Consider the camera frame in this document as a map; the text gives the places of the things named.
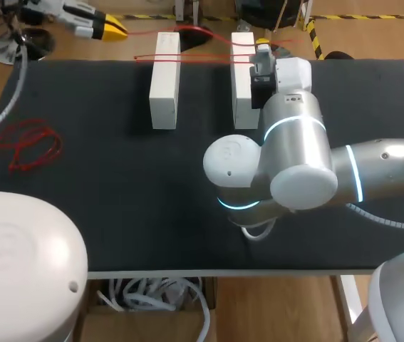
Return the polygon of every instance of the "black mat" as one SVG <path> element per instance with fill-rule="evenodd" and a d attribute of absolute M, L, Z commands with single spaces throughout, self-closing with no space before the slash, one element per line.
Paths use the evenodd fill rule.
<path fill-rule="evenodd" d="M 404 138 L 404 62 L 312 65 L 332 147 Z M 403 230 L 344 207 L 286 217 L 266 241 L 247 242 L 202 167 L 209 144 L 233 132 L 229 66 L 182 67 L 173 131 L 151 128 L 151 72 L 123 62 L 32 63 L 24 95 L 1 126 L 45 118 L 61 134 L 61 157 L 39 170 L 10 175 L 11 153 L 0 154 L 0 190 L 64 211 L 85 239 L 90 271 L 373 269 L 404 252 Z M 404 197 L 361 206 L 404 221 Z"/>

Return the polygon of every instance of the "wooden floor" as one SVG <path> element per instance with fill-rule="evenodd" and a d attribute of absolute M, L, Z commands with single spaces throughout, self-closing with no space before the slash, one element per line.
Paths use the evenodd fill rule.
<path fill-rule="evenodd" d="M 313 14 L 404 14 L 404 0 L 314 0 Z M 130 31 L 158 29 L 171 21 L 134 21 Z M 234 24 L 209 23 L 229 37 Z M 131 36 L 123 43 L 101 43 L 75 39 L 61 27 L 52 26 L 57 49 L 50 59 L 130 60 L 153 53 L 155 36 Z M 354 58 L 404 59 L 404 20 L 343 20 L 316 22 L 322 51 L 338 50 Z M 293 38 L 287 43 L 295 56 L 314 59 L 309 35 L 294 28 L 278 32 L 274 39 Z M 195 51 L 228 52 L 229 47 L 210 41 Z M 10 74 L 0 65 L 0 92 Z M 359 277 L 366 302 L 368 277 Z M 219 280 L 217 305 L 218 341 L 227 342 L 326 342 L 341 341 L 343 333 L 330 279 L 322 277 L 229 278 Z"/>

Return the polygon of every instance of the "robotic arm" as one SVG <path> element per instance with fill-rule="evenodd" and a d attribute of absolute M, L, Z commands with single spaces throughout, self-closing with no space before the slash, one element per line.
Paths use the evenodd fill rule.
<path fill-rule="evenodd" d="M 269 61 L 274 65 L 272 73 L 263 68 Z M 263 145 L 243 135 L 230 135 L 215 141 L 203 160 L 219 203 L 233 223 L 253 228 L 296 210 L 404 193 L 404 139 L 330 150 L 318 101 L 308 91 L 309 62 L 275 61 L 261 46 L 253 62 L 252 102 L 254 95 L 261 94 L 262 100 L 256 103 L 264 103 Z M 267 84 L 254 89 L 262 79 Z"/>
<path fill-rule="evenodd" d="M 80 1 L 4 0 L 2 4 L 4 12 L 22 6 L 23 11 L 54 16 L 79 37 L 102 41 L 121 41 L 128 37 L 127 29 L 115 17 Z"/>

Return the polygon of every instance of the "white rectangular block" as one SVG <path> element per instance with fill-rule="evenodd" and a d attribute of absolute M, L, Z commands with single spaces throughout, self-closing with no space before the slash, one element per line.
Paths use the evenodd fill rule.
<path fill-rule="evenodd" d="M 156 54 L 180 53 L 178 32 L 159 32 Z M 157 60 L 179 61 L 180 56 L 155 56 Z M 178 90 L 180 87 L 180 62 L 154 62 L 150 89 L 150 109 L 152 128 L 174 130 L 178 110 Z"/>
<path fill-rule="evenodd" d="M 232 33 L 232 42 L 243 44 L 254 44 L 252 32 Z M 254 55 L 255 47 L 232 45 L 232 55 Z M 249 62 L 249 56 L 232 56 L 231 61 Z M 232 78 L 232 112 L 235 129 L 246 130 L 256 129 L 259 125 L 260 109 L 252 109 L 251 103 L 251 76 L 250 64 L 231 64 Z"/>

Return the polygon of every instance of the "gray cable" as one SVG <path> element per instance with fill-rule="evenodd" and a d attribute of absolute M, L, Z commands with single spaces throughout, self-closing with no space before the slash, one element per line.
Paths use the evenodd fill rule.
<path fill-rule="evenodd" d="M 28 68 L 28 53 L 25 45 L 21 45 L 21 67 L 19 69 L 19 79 L 18 83 L 16 84 L 16 88 L 14 94 L 12 95 L 9 104 L 4 108 L 2 113 L 0 114 L 0 123 L 4 121 L 6 116 L 11 112 L 13 107 L 16 104 L 24 86 L 24 80 L 26 79 L 26 72 Z"/>
<path fill-rule="evenodd" d="M 346 204 L 347 208 L 353 210 L 354 212 L 356 212 L 357 214 L 359 214 L 360 216 L 365 217 L 366 219 L 369 219 L 373 222 L 379 223 L 379 224 L 383 224 L 385 226 L 389 226 L 389 227 L 393 227 L 393 228 L 401 228 L 404 229 L 404 223 L 403 222 L 396 222 L 396 221 L 392 221 L 391 219 L 384 219 L 382 217 L 379 216 L 375 216 L 369 212 L 366 212 L 365 210 L 357 207 L 354 204 Z"/>
<path fill-rule="evenodd" d="M 271 220 L 270 222 L 268 222 L 268 225 L 266 226 L 265 230 L 259 234 L 259 235 L 251 235 L 248 230 L 244 227 L 242 227 L 242 232 L 243 235 L 249 240 L 249 241 L 254 241 L 254 242 L 259 242 L 263 239 L 265 239 L 267 236 L 269 236 L 269 234 L 271 233 L 271 231 L 273 230 L 274 224 L 276 223 L 276 219 Z"/>

